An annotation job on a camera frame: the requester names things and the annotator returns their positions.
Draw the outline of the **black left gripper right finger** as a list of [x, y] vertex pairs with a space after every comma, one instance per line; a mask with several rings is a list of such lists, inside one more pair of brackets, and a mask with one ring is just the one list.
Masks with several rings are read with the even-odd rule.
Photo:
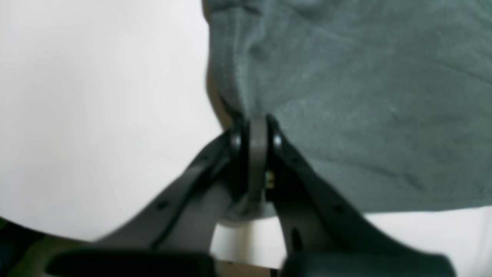
[[273, 116], [265, 132], [266, 199], [272, 202], [288, 251], [283, 277], [454, 277], [450, 260], [390, 238], [323, 180]]

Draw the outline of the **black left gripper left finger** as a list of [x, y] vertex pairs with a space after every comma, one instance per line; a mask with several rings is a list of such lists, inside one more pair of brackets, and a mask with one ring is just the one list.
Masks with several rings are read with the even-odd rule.
[[137, 216], [86, 247], [58, 254], [56, 277], [215, 277], [216, 223], [259, 207], [259, 119], [236, 121]]

